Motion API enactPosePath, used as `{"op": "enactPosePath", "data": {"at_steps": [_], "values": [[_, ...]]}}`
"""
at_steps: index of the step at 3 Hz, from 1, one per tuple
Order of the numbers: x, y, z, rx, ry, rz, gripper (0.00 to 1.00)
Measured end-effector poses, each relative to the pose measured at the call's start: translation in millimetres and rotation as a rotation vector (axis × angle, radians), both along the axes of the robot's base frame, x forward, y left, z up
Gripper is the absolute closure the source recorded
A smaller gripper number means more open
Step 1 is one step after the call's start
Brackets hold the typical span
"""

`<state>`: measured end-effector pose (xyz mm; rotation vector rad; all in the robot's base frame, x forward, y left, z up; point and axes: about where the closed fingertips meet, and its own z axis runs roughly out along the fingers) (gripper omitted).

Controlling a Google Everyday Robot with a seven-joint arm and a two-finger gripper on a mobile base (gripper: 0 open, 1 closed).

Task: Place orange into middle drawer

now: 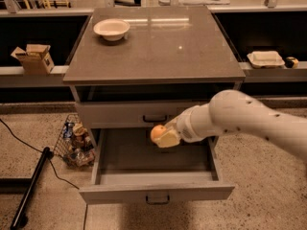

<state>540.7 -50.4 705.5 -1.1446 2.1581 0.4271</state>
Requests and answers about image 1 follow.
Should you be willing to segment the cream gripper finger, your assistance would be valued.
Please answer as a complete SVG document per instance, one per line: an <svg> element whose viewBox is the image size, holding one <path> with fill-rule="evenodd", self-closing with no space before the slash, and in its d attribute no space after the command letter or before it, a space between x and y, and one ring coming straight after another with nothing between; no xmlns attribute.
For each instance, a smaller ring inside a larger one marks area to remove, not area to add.
<svg viewBox="0 0 307 230"><path fill-rule="evenodd" d="M167 129L162 135L153 141L160 148L170 148L177 146L180 142L180 138L174 130Z"/></svg>
<svg viewBox="0 0 307 230"><path fill-rule="evenodd" d="M177 124L177 118L172 119L170 122L165 124L166 128L175 128Z"/></svg>

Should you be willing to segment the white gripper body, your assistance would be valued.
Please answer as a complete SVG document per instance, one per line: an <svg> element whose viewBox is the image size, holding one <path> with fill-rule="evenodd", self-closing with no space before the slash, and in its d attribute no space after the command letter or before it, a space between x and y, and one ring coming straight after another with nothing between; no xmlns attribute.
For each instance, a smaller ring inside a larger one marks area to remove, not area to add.
<svg viewBox="0 0 307 230"><path fill-rule="evenodd" d="M204 139L198 134L199 128L196 125L202 122L201 108L188 108L177 116L176 130L180 138L187 143L194 143Z"/></svg>

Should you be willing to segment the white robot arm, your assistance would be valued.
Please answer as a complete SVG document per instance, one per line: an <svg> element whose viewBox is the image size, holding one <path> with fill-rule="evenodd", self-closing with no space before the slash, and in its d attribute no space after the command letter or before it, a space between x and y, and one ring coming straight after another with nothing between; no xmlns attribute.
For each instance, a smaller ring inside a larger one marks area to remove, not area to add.
<svg viewBox="0 0 307 230"><path fill-rule="evenodd" d="M307 119L275 111L237 90L216 94L209 103L184 110L166 125L155 126L151 140L161 148L211 136L246 133L263 138L307 161Z"/></svg>

